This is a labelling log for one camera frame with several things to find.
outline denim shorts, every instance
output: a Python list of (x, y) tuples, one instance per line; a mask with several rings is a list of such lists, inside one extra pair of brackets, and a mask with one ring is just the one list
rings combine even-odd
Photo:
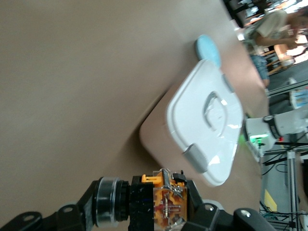
[(268, 68), (266, 67), (267, 62), (263, 56), (260, 55), (250, 55), (252, 62), (255, 64), (257, 71), (261, 79), (269, 79)]

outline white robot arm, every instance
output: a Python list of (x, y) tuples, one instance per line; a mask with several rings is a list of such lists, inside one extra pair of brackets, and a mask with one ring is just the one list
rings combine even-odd
[(263, 118), (249, 118), (245, 122), (245, 136), (255, 159), (271, 149), (276, 140), (285, 134), (296, 134), (308, 127), (308, 104), (290, 112), (268, 115)]

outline t-shirt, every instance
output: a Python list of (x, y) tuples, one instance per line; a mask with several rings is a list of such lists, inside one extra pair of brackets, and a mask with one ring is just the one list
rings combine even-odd
[(284, 10), (274, 11), (264, 16), (259, 22), (245, 30), (246, 47), (250, 54), (262, 54), (266, 46), (256, 45), (257, 32), (262, 37), (281, 39), (282, 29), (286, 26), (287, 12)]

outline blue lid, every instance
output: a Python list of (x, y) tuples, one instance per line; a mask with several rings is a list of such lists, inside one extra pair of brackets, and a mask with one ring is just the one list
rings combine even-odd
[(217, 65), (218, 68), (221, 67), (220, 54), (217, 49), (216, 44), (207, 35), (201, 35), (196, 41), (196, 53), (199, 60), (206, 59), (211, 60)]

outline white lid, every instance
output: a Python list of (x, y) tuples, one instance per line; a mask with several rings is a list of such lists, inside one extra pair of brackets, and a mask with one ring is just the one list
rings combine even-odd
[(171, 99), (167, 126), (183, 152), (189, 149), (185, 157), (196, 171), (219, 186), (230, 175), (243, 116), (224, 75), (213, 62), (201, 60)]

